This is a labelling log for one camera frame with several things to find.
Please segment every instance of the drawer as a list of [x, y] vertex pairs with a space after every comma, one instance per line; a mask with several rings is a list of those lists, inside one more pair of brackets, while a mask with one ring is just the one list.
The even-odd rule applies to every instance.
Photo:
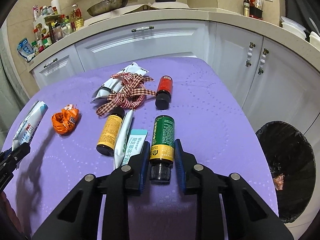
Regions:
[[84, 70], [148, 57], [207, 57], [209, 22], [170, 20], [116, 28], [76, 44]]

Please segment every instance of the red checkered ribbon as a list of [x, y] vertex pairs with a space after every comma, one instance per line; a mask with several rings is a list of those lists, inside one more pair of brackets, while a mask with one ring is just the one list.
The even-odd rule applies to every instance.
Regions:
[[117, 94], [110, 94], [107, 100], [111, 102], [98, 107], [96, 113], [98, 116], [103, 116], [110, 112], [116, 106], [129, 109], [137, 109], [143, 102], [146, 95], [156, 96], [156, 92], [146, 89], [144, 82], [154, 81], [151, 77], [143, 77], [132, 73], [119, 73], [111, 76], [112, 78], [122, 77], [121, 84], [123, 89]]

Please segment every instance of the yellow label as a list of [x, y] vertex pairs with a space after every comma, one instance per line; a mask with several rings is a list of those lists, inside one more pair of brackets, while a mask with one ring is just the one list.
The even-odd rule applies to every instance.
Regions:
[[109, 146], [113, 150], [115, 149], [116, 137], [121, 125], [122, 119], [116, 115], [110, 115], [103, 127], [97, 144], [103, 144]]
[[151, 159], [167, 159], [173, 162], [173, 148], [165, 144], [153, 145], [150, 150]]

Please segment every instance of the orange plastic bag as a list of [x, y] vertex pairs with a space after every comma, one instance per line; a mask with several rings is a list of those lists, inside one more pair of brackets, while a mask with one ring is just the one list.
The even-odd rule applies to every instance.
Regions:
[[61, 113], [56, 113], [51, 117], [54, 130], [58, 134], [65, 134], [75, 128], [75, 124], [79, 118], [79, 109], [73, 105], [67, 105], [61, 110]]

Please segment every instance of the paper towel roll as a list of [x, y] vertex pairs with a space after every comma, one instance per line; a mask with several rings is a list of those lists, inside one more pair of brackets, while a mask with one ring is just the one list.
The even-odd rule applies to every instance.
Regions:
[[58, 10], [58, 14], [61, 14], [59, 0], [52, 0], [52, 1], [51, 1], [51, 6], [52, 6], [52, 8], [53, 8], [53, 7], [56, 7], [57, 10]]

